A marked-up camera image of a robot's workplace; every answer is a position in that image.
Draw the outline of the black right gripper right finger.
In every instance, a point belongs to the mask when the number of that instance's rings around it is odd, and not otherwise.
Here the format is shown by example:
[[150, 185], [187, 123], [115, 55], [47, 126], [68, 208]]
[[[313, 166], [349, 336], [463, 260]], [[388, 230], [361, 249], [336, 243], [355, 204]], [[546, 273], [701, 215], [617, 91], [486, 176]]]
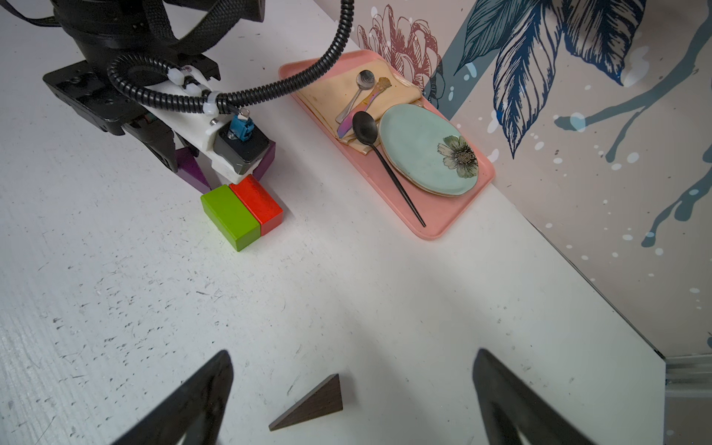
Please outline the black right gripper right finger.
[[591, 443], [486, 349], [474, 361], [473, 382], [489, 443]]

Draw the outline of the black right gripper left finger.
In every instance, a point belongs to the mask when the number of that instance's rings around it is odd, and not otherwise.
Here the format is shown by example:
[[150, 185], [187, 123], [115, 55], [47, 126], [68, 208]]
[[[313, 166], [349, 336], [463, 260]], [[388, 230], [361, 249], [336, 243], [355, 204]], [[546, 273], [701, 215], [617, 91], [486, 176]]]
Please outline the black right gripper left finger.
[[221, 350], [117, 444], [215, 444], [234, 380], [227, 350]]

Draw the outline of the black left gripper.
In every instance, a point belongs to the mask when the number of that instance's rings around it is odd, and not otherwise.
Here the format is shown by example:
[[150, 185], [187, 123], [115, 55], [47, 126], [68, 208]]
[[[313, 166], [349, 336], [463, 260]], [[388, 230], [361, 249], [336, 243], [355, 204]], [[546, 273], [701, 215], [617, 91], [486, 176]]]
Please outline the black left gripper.
[[[209, 78], [220, 76], [217, 64], [208, 57], [180, 54], [179, 75], [169, 81], [182, 95], [207, 98], [210, 89], [198, 79], [198, 69]], [[44, 83], [62, 102], [87, 122], [112, 135], [132, 135], [169, 170], [178, 172], [174, 130], [141, 104], [124, 96], [104, 79], [104, 72], [83, 60], [43, 77]]]

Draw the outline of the purple wedge block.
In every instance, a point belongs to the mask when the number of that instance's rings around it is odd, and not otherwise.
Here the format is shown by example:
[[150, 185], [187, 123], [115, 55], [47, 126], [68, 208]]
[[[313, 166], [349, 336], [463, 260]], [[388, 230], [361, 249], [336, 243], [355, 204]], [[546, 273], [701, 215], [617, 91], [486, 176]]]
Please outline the purple wedge block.
[[201, 194], [211, 192], [212, 187], [191, 150], [189, 148], [181, 148], [178, 149], [175, 154], [178, 164], [176, 174]]
[[270, 142], [269, 148], [266, 150], [264, 156], [261, 158], [259, 164], [252, 171], [252, 175], [259, 182], [263, 179], [263, 176], [271, 167], [274, 159], [276, 158], [276, 143], [274, 141]]

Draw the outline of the green rectangular block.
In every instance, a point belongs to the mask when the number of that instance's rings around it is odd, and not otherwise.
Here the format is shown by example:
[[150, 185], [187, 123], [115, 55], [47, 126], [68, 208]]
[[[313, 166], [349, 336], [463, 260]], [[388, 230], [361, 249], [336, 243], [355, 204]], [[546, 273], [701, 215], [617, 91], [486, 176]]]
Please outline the green rectangular block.
[[244, 250], [261, 237], [261, 226], [228, 185], [200, 197], [203, 211], [236, 250]]

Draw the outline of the red rectangular block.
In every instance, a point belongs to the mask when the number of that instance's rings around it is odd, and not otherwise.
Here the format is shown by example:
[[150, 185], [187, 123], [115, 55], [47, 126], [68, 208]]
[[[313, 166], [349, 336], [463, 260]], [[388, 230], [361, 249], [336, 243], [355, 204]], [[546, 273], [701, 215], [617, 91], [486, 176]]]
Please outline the red rectangular block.
[[229, 185], [229, 188], [257, 220], [262, 237], [282, 224], [283, 209], [253, 174], [247, 175], [238, 184]]

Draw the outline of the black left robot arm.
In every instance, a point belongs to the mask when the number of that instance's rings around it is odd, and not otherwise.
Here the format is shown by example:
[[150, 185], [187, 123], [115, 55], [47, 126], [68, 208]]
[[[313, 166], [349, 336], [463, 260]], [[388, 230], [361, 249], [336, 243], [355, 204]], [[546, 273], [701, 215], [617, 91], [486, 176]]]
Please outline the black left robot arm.
[[183, 1], [181, 7], [204, 12], [186, 36], [172, 32], [163, 1], [56, 1], [55, 23], [79, 47], [81, 62], [47, 73], [50, 91], [99, 130], [130, 134], [169, 170], [178, 170], [174, 131], [143, 106], [118, 92], [108, 69], [123, 54], [143, 55], [176, 65], [198, 63], [218, 78], [217, 64], [205, 57], [240, 20], [262, 22], [263, 1]]

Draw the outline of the dark brown wedge upper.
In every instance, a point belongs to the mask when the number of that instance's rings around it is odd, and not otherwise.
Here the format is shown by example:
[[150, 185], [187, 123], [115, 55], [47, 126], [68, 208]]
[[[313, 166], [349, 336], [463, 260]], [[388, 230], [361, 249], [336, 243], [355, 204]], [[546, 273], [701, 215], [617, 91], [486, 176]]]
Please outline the dark brown wedge upper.
[[279, 415], [270, 425], [270, 431], [317, 419], [344, 409], [339, 374], [328, 376], [285, 413]]

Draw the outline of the beige cloth napkin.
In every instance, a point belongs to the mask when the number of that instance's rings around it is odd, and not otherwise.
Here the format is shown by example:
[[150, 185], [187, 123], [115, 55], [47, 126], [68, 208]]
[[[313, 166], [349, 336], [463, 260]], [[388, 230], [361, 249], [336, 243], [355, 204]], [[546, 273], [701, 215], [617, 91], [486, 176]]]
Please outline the beige cloth napkin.
[[362, 63], [352, 70], [312, 83], [297, 93], [297, 97], [313, 113], [315, 118], [339, 142], [366, 155], [371, 148], [357, 141], [353, 131], [338, 139], [336, 117], [348, 105], [357, 91], [356, 78], [361, 70], [370, 70], [376, 77], [388, 77], [391, 88], [380, 94], [368, 109], [368, 113], [378, 121], [393, 106], [413, 103], [422, 98], [421, 90], [395, 72], [386, 61], [374, 59]]

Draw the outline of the pink serving tray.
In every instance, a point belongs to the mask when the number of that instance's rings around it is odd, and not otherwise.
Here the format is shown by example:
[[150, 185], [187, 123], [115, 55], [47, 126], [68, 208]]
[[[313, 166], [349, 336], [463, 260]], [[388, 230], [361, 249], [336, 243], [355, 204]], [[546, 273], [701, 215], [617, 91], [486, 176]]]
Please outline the pink serving tray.
[[[361, 104], [379, 127], [372, 154], [353, 133], [337, 135], [337, 115], [370, 70], [390, 87]], [[495, 177], [490, 160], [377, 53], [350, 52], [319, 81], [294, 94], [319, 128], [418, 237], [441, 237]]]

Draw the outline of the black spoon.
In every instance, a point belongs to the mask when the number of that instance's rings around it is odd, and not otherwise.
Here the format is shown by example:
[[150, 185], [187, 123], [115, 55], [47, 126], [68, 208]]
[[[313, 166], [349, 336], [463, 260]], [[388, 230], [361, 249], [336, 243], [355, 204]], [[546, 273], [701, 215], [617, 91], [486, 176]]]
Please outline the black spoon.
[[376, 152], [376, 155], [378, 156], [378, 159], [386, 170], [389, 178], [391, 179], [391, 181], [393, 181], [393, 184], [402, 195], [410, 210], [415, 215], [415, 218], [417, 218], [417, 221], [420, 222], [423, 227], [426, 227], [426, 222], [421, 216], [418, 209], [415, 207], [413, 200], [411, 200], [410, 196], [404, 189], [401, 181], [398, 179], [395, 172], [393, 171], [393, 168], [391, 168], [381, 151], [376, 147], [376, 141], [378, 140], [379, 133], [378, 125], [376, 124], [375, 119], [366, 111], [358, 111], [354, 114], [352, 118], [352, 129], [354, 131], [354, 135], [356, 135], [356, 138], [360, 143], [364, 144], [365, 146], [369, 146], [369, 148]]

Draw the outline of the silver spoon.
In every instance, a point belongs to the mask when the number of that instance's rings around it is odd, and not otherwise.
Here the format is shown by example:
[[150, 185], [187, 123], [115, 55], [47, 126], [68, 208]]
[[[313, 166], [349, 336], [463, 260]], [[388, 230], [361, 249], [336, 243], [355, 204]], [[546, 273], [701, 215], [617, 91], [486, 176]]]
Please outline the silver spoon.
[[372, 89], [376, 85], [376, 77], [370, 70], [361, 70], [356, 78], [357, 91], [348, 105], [337, 115], [336, 123], [341, 124], [352, 111], [356, 100], [363, 92]]

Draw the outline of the iridescent gold purple knife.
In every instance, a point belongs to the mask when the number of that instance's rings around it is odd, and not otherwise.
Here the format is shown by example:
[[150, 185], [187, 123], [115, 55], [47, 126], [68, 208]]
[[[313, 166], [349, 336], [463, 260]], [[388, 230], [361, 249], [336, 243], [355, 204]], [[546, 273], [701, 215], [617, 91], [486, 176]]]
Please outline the iridescent gold purple knife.
[[367, 98], [365, 98], [358, 106], [354, 107], [345, 120], [339, 124], [339, 128], [337, 128], [337, 138], [341, 139], [348, 135], [348, 133], [352, 130], [352, 122], [355, 114], [360, 111], [368, 111], [376, 98], [389, 88], [391, 88], [390, 79], [388, 77], [380, 77], [369, 96], [367, 96]]

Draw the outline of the mint green flower plate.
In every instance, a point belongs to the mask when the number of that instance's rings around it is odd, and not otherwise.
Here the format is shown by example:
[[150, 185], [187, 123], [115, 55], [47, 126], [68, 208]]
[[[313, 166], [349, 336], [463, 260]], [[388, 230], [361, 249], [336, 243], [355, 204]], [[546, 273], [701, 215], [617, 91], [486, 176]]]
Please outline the mint green flower plate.
[[474, 149], [434, 112], [412, 104], [394, 106], [381, 117], [379, 130], [390, 163], [424, 191], [459, 197], [478, 183]]

